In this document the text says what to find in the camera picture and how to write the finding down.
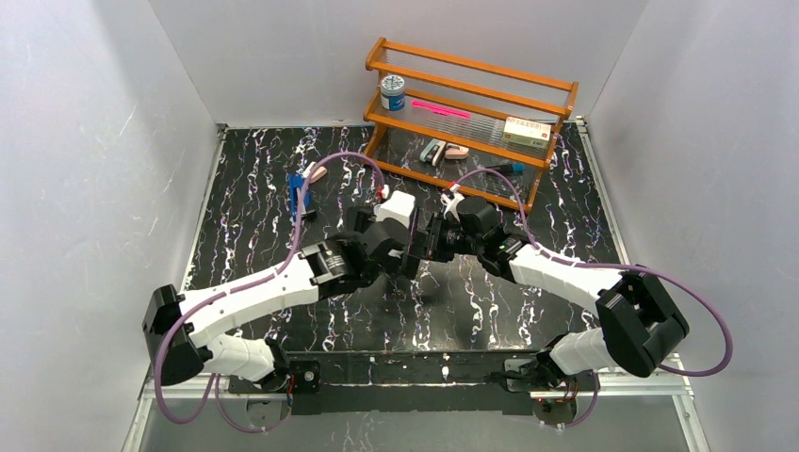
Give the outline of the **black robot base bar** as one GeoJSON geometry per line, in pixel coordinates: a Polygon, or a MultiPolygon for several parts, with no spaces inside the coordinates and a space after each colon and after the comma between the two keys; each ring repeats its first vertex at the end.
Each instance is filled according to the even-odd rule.
{"type": "Polygon", "coordinates": [[[527,415],[563,389],[534,383],[521,351],[291,352],[295,412],[501,412],[527,415]]]}

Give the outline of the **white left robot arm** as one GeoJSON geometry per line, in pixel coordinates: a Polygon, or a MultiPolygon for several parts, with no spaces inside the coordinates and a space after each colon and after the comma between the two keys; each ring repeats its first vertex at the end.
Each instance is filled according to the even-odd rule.
{"type": "Polygon", "coordinates": [[[417,210],[378,206],[362,232],[309,245],[286,269],[270,267],[232,282],[180,293],[163,285],[151,295],[142,330],[163,386],[206,372],[257,383],[285,377],[288,358],[273,339],[243,339],[230,330],[286,308],[348,295],[383,274],[397,274],[417,210]]]}

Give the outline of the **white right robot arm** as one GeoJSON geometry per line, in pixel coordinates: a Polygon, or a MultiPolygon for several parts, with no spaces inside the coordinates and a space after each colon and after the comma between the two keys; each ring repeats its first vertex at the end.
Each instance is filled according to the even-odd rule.
{"type": "Polygon", "coordinates": [[[505,226],[482,198],[448,199],[425,228],[414,232],[409,253],[442,263],[472,255],[493,276],[541,289],[597,317],[597,328],[557,336],[531,362],[503,372],[508,379],[554,386],[606,367],[646,378],[690,331],[662,283],[643,268],[588,268],[558,256],[505,226]]]}

